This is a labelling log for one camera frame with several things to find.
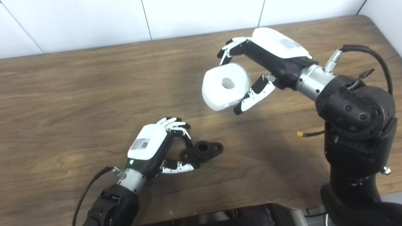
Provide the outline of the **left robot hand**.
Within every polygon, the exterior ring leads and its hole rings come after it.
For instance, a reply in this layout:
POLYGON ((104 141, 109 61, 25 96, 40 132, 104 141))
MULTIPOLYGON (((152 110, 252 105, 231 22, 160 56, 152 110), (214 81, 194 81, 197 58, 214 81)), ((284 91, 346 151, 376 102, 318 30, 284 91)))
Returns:
POLYGON ((185 146, 193 146, 187 132, 190 125, 181 118, 165 117, 154 124, 145 125, 128 150, 126 168, 141 173, 150 180, 160 173, 185 173, 200 168, 197 163, 186 163, 184 160, 167 160, 166 155, 175 138, 183 139, 185 146))

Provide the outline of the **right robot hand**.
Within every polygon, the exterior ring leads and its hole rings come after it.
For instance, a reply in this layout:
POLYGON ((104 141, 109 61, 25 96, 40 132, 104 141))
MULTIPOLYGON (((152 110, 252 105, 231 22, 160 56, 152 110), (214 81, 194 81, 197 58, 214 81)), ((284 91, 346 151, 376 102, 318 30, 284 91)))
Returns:
POLYGON ((270 28, 256 28, 251 37, 236 37, 217 53, 220 65, 232 57, 246 55, 269 71, 250 87, 234 113, 240 115, 266 98, 275 88, 295 90, 303 70, 318 64, 299 43, 270 28))

